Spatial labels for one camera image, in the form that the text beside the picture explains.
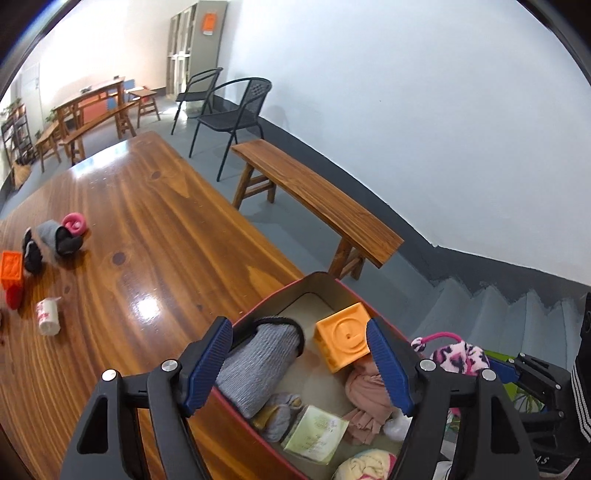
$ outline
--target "black chair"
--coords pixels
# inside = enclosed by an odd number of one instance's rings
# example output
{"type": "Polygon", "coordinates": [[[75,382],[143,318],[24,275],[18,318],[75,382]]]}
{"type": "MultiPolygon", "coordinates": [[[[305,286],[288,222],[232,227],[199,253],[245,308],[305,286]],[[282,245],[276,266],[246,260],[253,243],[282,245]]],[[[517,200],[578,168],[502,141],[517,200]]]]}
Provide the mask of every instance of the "black chair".
{"type": "Polygon", "coordinates": [[[248,82],[238,108],[230,110],[229,112],[211,113],[209,115],[201,115],[197,117],[197,128],[195,129],[195,134],[193,135],[193,143],[191,143],[189,157],[193,155],[195,139],[197,138],[197,132],[199,131],[199,126],[201,124],[207,125],[216,132],[228,132],[230,134],[230,140],[226,146],[226,151],[224,152],[220,169],[217,172],[216,181],[220,181],[220,176],[222,175],[223,166],[226,163],[226,157],[228,156],[230,145],[232,145],[232,140],[236,140],[236,143],[238,143],[238,138],[236,136],[237,130],[258,127],[261,132],[261,138],[265,138],[262,133],[261,124],[258,122],[258,118],[259,113],[261,113],[261,108],[263,102],[265,101],[265,97],[272,87],[272,83],[269,80],[259,77],[249,77],[223,83],[209,92],[206,102],[209,101],[209,97],[211,97],[213,92],[216,90],[238,82],[248,82]]]}
{"type": "MultiPolygon", "coordinates": [[[[174,134],[174,127],[177,126],[178,115],[181,112],[181,107],[183,106],[183,102],[198,102],[200,100],[207,100],[207,97],[209,96],[209,92],[211,92],[212,89],[215,87],[216,82],[217,82],[217,78],[220,76],[220,73],[222,72],[222,70],[223,70],[222,67],[218,67],[216,69],[204,70],[203,72],[196,73],[191,78],[189,78],[189,83],[187,84],[187,88],[185,89],[185,91],[183,93],[179,93],[177,96],[176,101],[178,102],[178,109],[177,109],[177,114],[174,116],[173,130],[170,132],[171,135],[174,134]],[[198,82],[202,82],[204,80],[207,80],[208,78],[211,78],[211,81],[209,82],[209,86],[207,87],[207,90],[204,90],[203,92],[189,92],[192,85],[195,85],[198,82]]],[[[203,112],[205,111],[205,105],[206,105],[206,102],[203,102],[203,107],[201,108],[200,115],[203,115],[203,112]]],[[[212,108],[211,104],[209,105],[209,111],[211,113],[213,113],[213,108],[212,108]]]]}

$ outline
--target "light green package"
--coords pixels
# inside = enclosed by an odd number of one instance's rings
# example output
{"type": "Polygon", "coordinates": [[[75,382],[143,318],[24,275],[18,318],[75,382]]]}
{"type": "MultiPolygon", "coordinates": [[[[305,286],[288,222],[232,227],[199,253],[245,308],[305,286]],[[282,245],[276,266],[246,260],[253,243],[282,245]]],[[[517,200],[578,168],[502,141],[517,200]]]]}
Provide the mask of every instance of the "light green package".
{"type": "Polygon", "coordinates": [[[347,420],[308,405],[298,415],[281,446],[286,452],[328,465],[348,425],[347,420]]]}

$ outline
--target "pink ring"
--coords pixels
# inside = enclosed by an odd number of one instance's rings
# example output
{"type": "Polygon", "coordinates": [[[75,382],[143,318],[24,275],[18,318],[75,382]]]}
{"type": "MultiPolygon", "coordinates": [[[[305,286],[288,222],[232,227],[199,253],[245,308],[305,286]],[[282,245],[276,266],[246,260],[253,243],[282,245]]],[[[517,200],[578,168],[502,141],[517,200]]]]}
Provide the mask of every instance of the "pink ring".
{"type": "Polygon", "coordinates": [[[80,236],[86,232],[86,219],[84,215],[78,212],[68,213],[61,221],[61,224],[74,236],[80,236]]]}

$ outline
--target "orange block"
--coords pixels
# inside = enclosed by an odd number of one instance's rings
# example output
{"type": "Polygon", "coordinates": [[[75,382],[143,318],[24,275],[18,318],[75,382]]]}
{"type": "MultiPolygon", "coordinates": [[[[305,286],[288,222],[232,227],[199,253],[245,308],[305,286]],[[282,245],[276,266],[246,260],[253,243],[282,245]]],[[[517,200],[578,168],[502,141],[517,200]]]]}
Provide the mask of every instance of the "orange block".
{"type": "Polygon", "coordinates": [[[5,250],[0,262],[0,281],[4,290],[13,285],[22,288],[22,253],[5,250]]]}
{"type": "Polygon", "coordinates": [[[365,329],[370,316],[362,303],[356,303],[316,323],[314,341],[331,373],[369,353],[365,329]]]}

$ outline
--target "silver bolt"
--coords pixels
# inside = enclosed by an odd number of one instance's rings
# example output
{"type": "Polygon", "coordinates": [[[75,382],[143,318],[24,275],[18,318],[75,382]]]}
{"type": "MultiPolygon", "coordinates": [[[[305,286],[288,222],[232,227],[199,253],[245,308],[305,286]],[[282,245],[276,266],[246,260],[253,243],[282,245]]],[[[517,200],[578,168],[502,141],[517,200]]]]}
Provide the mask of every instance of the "silver bolt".
{"type": "Polygon", "coordinates": [[[482,371],[482,378],[488,380],[489,382],[492,382],[496,378],[496,373],[494,373],[493,370],[491,370],[490,368],[485,368],[482,371]]]}
{"type": "Polygon", "coordinates": [[[102,375],[102,379],[105,382],[110,382],[111,380],[113,380],[115,377],[117,376],[117,372],[115,370],[113,370],[112,368],[109,368],[108,370],[105,370],[103,372],[102,375]]]}
{"type": "Polygon", "coordinates": [[[162,370],[164,370],[165,372],[171,372],[175,368],[177,368],[177,366],[178,366],[178,362],[176,360],[166,360],[162,364],[162,370]]]}
{"type": "Polygon", "coordinates": [[[422,370],[425,370],[425,372],[432,372],[437,368],[437,364],[428,358],[421,360],[421,363],[419,363],[418,366],[420,366],[422,370]]]}

